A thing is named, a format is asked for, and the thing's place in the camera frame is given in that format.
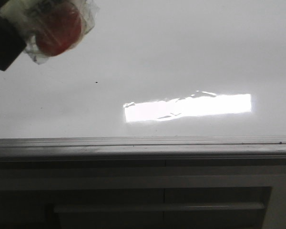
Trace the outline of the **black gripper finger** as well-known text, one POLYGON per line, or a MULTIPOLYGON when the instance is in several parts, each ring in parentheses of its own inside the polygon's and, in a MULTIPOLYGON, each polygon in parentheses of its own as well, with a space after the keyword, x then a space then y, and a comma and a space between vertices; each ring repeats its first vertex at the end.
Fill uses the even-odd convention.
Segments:
POLYGON ((14 26, 0 16, 0 70, 7 70, 25 49, 26 43, 14 26))

